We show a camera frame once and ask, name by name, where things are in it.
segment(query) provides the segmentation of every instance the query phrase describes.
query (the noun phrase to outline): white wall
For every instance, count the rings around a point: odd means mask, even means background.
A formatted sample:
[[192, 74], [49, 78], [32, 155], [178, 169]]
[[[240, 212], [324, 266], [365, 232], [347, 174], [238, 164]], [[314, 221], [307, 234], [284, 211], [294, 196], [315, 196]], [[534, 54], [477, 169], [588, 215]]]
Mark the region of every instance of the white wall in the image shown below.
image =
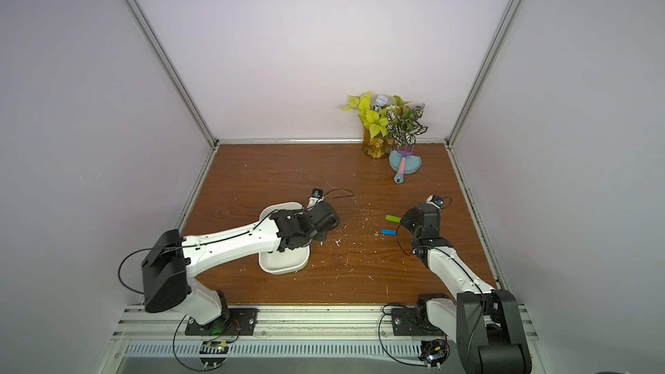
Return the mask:
[[0, 50], [0, 371], [88, 374], [208, 148], [121, 0], [0, 0]]
[[446, 137], [508, 0], [139, 0], [220, 139], [360, 137], [367, 90]]
[[525, 0], [455, 150], [558, 374], [661, 373], [665, 0]]

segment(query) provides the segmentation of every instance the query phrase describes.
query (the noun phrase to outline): amber glass vase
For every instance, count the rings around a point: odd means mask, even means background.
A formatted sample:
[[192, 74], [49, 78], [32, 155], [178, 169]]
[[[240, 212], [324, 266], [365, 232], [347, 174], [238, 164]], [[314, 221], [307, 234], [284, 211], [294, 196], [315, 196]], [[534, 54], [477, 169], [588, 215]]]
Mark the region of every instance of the amber glass vase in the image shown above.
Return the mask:
[[362, 137], [362, 151], [372, 159], [385, 159], [395, 150], [395, 139], [390, 136], [381, 136], [381, 133], [370, 137], [370, 131], [365, 129]]

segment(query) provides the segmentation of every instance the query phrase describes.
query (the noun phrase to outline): wooden tabletop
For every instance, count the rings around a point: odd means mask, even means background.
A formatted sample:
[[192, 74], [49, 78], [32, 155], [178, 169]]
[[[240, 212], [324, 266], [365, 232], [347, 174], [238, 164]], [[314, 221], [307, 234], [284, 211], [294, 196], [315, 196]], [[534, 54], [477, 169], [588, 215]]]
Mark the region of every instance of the wooden tabletop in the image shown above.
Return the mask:
[[[303, 270], [274, 276], [259, 267], [255, 254], [197, 279], [221, 290], [229, 303], [414, 303], [419, 294], [447, 293], [420, 259], [402, 252], [395, 236], [381, 235], [381, 229], [397, 227], [386, 221], [387, 214], [401, 217], [429, 195], [440, 195], [452, 199], [441, 212], [441, 236], [494, 285], [445, 146], [418, 145], [416, 155], [423, 161], [420, 170], [397, 185], [388, 160], [368, 158], [360, 145], [222, 145], [184, 235], [250, 224], [271, 204], [307, 205], [313, 188], [346, 188], [356, 195], [333, 199], [344, 195], [336, 191], [327, 196], [341, 224], [323, 244], [312, 243]], [[398, 236], [409, 253], [411, 234], [401, 228]]]

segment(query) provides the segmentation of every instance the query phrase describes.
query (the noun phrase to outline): small flower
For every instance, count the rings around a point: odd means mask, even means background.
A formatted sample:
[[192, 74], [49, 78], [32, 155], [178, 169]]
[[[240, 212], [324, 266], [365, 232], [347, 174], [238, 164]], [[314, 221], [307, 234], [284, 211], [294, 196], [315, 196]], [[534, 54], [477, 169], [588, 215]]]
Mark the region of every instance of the small flower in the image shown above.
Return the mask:
[[384, 96], [383, 94], [376, 96], [376, 105], [383, 107], [386, 104], [388, 104], [388, 96]]

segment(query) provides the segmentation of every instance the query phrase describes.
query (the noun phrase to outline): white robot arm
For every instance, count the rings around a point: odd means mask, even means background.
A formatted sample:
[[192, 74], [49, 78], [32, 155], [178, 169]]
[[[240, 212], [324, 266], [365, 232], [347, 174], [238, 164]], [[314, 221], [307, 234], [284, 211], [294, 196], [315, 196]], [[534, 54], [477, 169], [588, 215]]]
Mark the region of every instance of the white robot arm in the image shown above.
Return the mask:
[[206, 330], [227, 323], [229, 310], [221, 292], [199, 283], [195, 277], [222, 263], [251, 254], [288, 255], [313, 240], [325, 241], [339, 225], [334, 208], [314, 189], [307, 208], [285, 203], [266, 208], [251, 224], [200, 236], [180, 237], [167, 231], [142, 262], [145, 311], [175, 309], [189, 315]]
[[[432, 195], [400, 221], [413, 235], [413, 254], [439, 276], [455, 298], [420, 295], [415, 309], [418, 326], [430, 332], [441, 329], [453, 340], [468, 374], [530, 373], [531, 358], [515, 297], [480, 279], [440, 236], [443, 203], [443, 198]], [[486, 325], [484, 315], [493, 323]], [[431, 366], [445, 357], [433, 352], [426, 358]]]

